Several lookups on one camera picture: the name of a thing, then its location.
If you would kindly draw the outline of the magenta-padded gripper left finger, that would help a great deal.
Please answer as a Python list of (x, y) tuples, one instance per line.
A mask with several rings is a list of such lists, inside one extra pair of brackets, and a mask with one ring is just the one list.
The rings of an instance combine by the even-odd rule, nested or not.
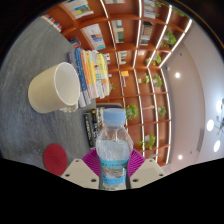
[(96, 149), (89, 151), (82, 159), (74, 159), (62, 178), (84, 188), (98, 189), (100, 161)]

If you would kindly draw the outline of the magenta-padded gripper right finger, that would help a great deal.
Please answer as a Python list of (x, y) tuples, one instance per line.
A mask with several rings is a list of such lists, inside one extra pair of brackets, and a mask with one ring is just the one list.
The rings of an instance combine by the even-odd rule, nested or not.
[(154, 159), (144, 158), (137, 150), (131, 152), (127, 165), (130, 188), (140, 188), (166, 176)]

